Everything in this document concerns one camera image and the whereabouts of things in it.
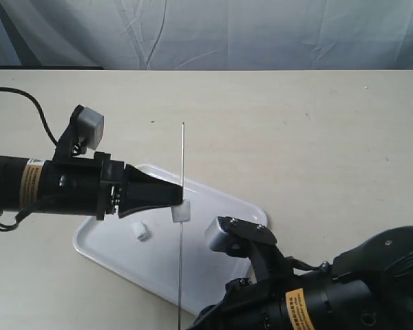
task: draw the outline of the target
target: table surface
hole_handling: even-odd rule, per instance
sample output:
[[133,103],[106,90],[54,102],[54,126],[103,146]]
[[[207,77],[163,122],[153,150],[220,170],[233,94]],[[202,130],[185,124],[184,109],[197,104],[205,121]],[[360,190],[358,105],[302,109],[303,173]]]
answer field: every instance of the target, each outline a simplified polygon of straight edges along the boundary
[[[413,225],[413,71],[22,70],[0,86],[33,94],[56,137],[91,107],[99,150],[176,173],[185,121],[186,177],[263,208],[279,248],[309,263]],[[0,155],[52,154],[32,103],[0,93]],[[0,329],[176,329],[175,306],[75,252],[83,220],[35,214],[0,233]]]

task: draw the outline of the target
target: white tray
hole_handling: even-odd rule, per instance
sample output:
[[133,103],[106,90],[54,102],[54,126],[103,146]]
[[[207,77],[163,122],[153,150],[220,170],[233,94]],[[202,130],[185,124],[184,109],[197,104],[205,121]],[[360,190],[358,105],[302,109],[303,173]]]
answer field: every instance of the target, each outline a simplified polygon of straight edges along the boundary
[[[153,177],[178,183],[179,177],[162,168],[137,166]],[[223,192],[185,179],[184,198],[191,200],[191,220],[184,223],[182,308],[198,314],[219,302],[231,279],[245,277],[248,259],[210,251],[204,232],[218,215],[237,217],[267,226],[264,211]],[[142,221],[151,232],[146,241],[135,238],[131,224]],[[180,224],[173,223],[169,208],[148,210],[124,219],[94,217],[76,231],[76,251],[150,292],[178,304]]]

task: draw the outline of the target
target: metal rod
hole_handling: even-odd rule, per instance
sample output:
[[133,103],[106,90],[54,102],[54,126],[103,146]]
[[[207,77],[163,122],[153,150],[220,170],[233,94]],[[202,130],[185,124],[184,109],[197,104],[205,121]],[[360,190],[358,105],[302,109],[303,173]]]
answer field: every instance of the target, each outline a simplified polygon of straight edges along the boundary
[[[182,123],[182,146],[180,148],[180,185],[182,186],[182,200],[184,199],[184,149],[185,149],[185,123]],[[180,223],[179,233],[179,296],[178,296],[178,330],[181,328],[180,319],[182,312],[182,246],[184,236],[184,223]]]

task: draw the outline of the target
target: warning label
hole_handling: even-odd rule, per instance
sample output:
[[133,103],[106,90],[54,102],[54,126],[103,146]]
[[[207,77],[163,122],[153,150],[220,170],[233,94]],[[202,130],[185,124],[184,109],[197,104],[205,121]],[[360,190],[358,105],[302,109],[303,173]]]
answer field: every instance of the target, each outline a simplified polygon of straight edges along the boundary
[[287,292],[286,305],[288,307],[289,320],[294,330],[315,330],[310,321],[306,301],[304,301],[303,289]]
[[37,200],[43,160],[29,159],[21,176],[20,208],[25,208]]

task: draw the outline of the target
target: small white block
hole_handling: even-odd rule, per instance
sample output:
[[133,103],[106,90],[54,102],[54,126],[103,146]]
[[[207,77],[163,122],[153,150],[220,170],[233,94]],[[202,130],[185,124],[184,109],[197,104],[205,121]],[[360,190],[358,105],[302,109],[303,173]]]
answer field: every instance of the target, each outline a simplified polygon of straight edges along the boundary
[[131,227],[133,228],[133,232],[135,233],[135,237],[139,241],[145,241],[146,239],[149,238],[150,233],[149,233],[147,227],[145,226],[145,224],[143,222],[141,222],[141,221],[135,222],[131,225]]
[[171,207],[171,216],[173,222],[188,222],[191,219],[191,203],[188,199],[184,199],[182,204]]

